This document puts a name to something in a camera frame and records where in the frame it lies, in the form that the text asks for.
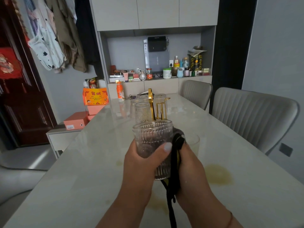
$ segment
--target chair backrest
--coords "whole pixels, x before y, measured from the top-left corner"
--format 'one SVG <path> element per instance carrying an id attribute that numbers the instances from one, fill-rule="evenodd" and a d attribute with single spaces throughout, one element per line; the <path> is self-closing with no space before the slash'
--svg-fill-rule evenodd
<path id="1" fill-rule="evenodd" d="M 187 80 L 182 84 L 179 95 L 196 104 L 203 110 L 206 110 L 211 93 L 211 84 L 201 81 Z"/>
<path id="2" fill-rule="evenodd" d="M 284 137 L 299 113 L 292 99 L 251 91 L 219 88 L 212 115 L 265 154 Z"/>
<path id="3" fill-rule="evenodd" d="M 11 197 L 32 190 L 46 171 L 13 170 L 0 166 L 0 205 Z"/>

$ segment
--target left hand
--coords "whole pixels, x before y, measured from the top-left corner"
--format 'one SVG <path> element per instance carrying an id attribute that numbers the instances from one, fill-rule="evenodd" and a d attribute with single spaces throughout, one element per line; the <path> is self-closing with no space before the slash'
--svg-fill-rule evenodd
<path id="1" fill-rule="evenodd" d="M 133 140 L 125 155 L 123 183 L 117 199 L 145 208 L 151 197 L 155 169 L 168 157 L 171 149 L 172 143 L 166 142 L 150 157 L 142 158 L 137 154 Z"/>

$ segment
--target red decoration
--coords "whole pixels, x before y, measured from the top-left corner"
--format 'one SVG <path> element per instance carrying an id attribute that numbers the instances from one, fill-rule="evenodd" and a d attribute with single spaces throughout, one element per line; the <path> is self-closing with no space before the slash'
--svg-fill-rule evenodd
<path id="1" fill-rule="evenodd" d="M 11 47 L 0 48 L 0 79 L 22 78 L 22 65 Z"/>

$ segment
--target red door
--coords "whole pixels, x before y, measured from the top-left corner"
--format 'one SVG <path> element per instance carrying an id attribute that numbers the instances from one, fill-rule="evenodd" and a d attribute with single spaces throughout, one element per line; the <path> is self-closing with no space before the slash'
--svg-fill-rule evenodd
<path id="1" fill-rule="evenodd" d="M 21 78 L 0 79 L 0 110 L 18 146 L 46 144 L 57 124 L 11 0 L 0 0 L 0 17 L 0 56 L 12 48 L 22 69 Z"/>

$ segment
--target dining table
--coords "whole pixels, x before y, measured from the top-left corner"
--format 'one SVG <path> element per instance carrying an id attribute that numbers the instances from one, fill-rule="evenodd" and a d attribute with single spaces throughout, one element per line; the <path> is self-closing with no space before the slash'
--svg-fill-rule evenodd
<path id="1" fill-rule="evenodd" d="M 304 186 L 256 147 L 178 94 L 167 95 L 167 118 L 200 138 L 198 159 L 212 192 L 244 227 L 304 226 Z M 5 228 L 95 227 L 122 183 L 134 138 L 130 100 L 112 99 L 42 177 Z M 191 227 L 172 203 L 177 227 Z M 140 227 L 170 227 L 166 190 L 155 181 Z"/>

